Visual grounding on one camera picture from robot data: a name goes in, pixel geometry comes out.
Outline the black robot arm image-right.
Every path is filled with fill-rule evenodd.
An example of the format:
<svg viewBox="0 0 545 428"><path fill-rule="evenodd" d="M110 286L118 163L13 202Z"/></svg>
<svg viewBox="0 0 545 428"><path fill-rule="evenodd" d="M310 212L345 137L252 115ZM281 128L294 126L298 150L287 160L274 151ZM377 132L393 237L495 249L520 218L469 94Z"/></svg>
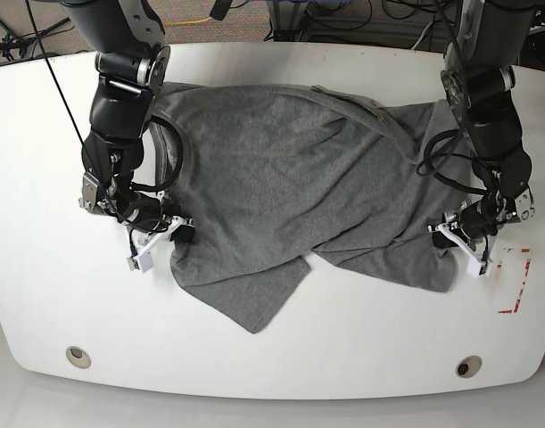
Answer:
<svg viewBox="0 0 545 428"><path fill-rule="evenodd" d="M529 186L532 160L523 146L523 130L511 91L512 65L526 40L539 4L536 1L470 1L456 28L446 27L448 45L442 85L458 129L436 136L425 151L424 166L445 185L478 196L478 201L446 214L431 232L438 247L475 253L488 260L493 240L506 224L533 216ZM467 136L470 162L483 188L460 185L442 173L458 142Z"/></svg>

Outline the black robot arm image-left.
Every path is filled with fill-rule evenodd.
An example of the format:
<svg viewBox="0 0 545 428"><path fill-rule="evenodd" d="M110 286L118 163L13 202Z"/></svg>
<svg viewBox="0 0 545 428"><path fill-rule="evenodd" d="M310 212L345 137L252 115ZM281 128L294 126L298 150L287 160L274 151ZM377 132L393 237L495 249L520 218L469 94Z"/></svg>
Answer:
<svg viewBox="0 0 545 428"><path fill-rule="evenodd" d="M170 56L161 19L146 1L64 1L62 8L95 50L98 72L81 149L80 206L143 233L166 232L173 221L155 194L178 175L159 185L134 180L145 156L144 132L169 124L153 113Z"/></svg>

